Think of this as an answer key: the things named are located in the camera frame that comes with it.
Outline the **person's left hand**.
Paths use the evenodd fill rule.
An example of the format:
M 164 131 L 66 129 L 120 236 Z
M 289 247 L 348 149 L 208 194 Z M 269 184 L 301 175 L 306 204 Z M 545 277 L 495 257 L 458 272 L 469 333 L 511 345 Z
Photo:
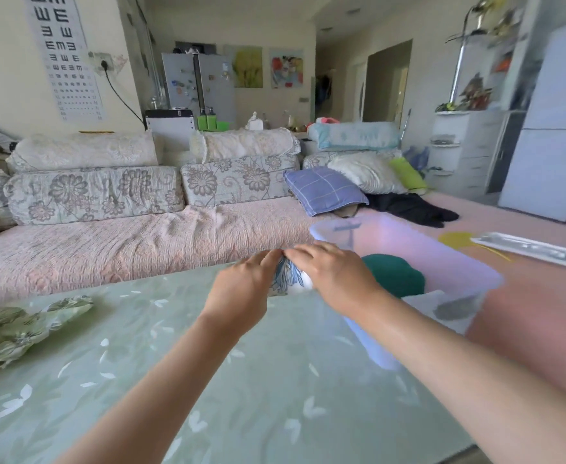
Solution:
M 217 274 L 197 323 L 209 335 L 239 340 L 263 318 L 273 278 L 259 278 L 243 258 Z

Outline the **person's right hand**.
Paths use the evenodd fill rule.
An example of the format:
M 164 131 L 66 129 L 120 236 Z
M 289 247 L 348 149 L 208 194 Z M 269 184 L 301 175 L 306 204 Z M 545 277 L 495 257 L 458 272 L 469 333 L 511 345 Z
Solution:
M 360 256 L 326 243 L 329 244 L 329 262 L 323 272 L 309 275 L 313 288 L 333 310 L 350 319 L 361 319 L 364 311 L 377 309 L 389 294 Z

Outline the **white cloth with blue flowers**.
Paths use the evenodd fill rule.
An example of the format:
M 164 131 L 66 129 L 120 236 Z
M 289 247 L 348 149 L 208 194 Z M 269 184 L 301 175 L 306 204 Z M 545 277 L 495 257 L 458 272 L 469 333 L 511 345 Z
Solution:
M 268 296 L 298 295 L 312 290 L 313 282 L 309 275 L 287 257 L 282 256 L 277 264 Z

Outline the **person's left forearm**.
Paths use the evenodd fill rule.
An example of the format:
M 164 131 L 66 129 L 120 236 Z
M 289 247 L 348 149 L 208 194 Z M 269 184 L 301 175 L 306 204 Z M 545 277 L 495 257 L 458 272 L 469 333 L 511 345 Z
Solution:
M 242 335 L 252 306 L 201 314 L 166 356 L 54 464 L 161 464 L 196 401 Z

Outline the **dark green cloth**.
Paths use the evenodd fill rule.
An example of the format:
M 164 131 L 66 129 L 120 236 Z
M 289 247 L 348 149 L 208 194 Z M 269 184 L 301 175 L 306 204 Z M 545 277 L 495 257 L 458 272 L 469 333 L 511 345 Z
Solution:
M 426 280 L 405 259 L 386 254 L 362 257 L 364 264 L 378 284 L 393 296 L 402 299 L 425 293 Z

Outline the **floral cushion under bolster pillow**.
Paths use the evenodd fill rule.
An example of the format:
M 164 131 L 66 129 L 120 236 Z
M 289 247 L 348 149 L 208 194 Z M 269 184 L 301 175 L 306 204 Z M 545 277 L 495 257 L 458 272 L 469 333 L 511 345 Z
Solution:
M 301 169 L 309 169 L 320 166 L 327 166 L 333 159 L 339 156 L 347 156 L 358 153 L 372 153 L 377 155 L 385 155 L 388 160 L 403 157 L 402 151 L 393 150 L 349 150 L 349 151 L 324 151 L 309 155 L 303 158 Z

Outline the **short cream bolster cushion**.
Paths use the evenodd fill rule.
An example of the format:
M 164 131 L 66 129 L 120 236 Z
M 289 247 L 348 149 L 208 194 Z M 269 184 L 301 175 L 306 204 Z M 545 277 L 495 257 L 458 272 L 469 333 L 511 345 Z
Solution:
M 189 152 L 200 164 L 245 156 L 298 155 L 301 151 L 300 140 L 285 128 L 194 131 L 189 140 Z

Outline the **light blue floral bolster pillow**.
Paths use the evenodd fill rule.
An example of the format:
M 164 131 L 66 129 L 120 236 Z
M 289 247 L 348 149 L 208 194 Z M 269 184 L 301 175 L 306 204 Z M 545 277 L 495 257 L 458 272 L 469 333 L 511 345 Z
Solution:
M 321 151 L 395 149 L 400 144 L 399 130 L 393 122 L 314 123 L 308 138 Z

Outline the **sofa with pink quilted cover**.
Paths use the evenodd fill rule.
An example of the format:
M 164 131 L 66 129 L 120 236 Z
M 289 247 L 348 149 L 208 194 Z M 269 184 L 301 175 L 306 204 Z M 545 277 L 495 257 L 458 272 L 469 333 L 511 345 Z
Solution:
M 233 262 L 312 242 L 293 197 L 0 233 L 0 303 Z M 472 341 L 566 390 L 566 268 L 477 246 L 462 251 L 503 274 L 468 333 Z

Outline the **hanging clothes in hallway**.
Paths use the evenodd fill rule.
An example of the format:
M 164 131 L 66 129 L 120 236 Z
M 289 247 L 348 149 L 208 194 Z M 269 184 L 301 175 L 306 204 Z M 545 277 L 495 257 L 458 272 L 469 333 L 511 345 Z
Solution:
M 329 74 L 318 75 L 315 81 L 315 106 L 320 108 L 332 94 L 332 77 Z

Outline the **grey refrigerator with magnets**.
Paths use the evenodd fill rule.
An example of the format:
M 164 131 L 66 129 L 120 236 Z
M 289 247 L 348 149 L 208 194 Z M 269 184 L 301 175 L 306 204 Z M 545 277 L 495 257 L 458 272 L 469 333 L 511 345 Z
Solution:
M 194 117 L 213 113 L 237 126 L 234 76 L 229 58 L 204 53 L 162 53 L 164 86 L 171 109 L 190 109 Z

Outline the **long floral sofa back cushion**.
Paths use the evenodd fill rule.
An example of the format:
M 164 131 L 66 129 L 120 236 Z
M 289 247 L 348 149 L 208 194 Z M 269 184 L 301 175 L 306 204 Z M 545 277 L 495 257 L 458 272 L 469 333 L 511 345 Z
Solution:
M 3 192 L 20 226 L 160 215 L 186 206 L 179 169 L 170 166 L 24 172 Z

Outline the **green leaf-print table cover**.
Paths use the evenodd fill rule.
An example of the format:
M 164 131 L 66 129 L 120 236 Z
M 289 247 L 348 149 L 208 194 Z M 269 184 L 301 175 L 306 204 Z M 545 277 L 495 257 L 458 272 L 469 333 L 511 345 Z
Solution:
M 0 464 L 49 464 L 148 373 L 221 266 L 11 302 L 90 296 L 84 315 L 0 367 Z M 473 445 L 404 368 L 375 365 L 314 291 L 269 298 L 178 435 L 174 464 L 438 464 Z

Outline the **long cream bolster cushion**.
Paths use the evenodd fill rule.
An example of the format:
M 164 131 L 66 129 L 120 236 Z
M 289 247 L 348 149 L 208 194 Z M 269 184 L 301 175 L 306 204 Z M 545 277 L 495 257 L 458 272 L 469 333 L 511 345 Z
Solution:
M 160 165 L 163 153 L 163 138 L 151 131 L 34 134 L 19 141 L 6 162 L 12 173 L 124 168 Z

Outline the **toy figures on cabinet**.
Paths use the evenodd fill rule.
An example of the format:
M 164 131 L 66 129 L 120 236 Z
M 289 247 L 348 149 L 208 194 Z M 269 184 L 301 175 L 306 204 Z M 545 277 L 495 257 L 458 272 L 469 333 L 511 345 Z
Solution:
M 460 102 L 443 103 L 435 109 L 435 113 L 485 110 L 490 103 L 492 92 L 493 88 L 486 88 L 483 77 L 477 72 L 460 94 Z

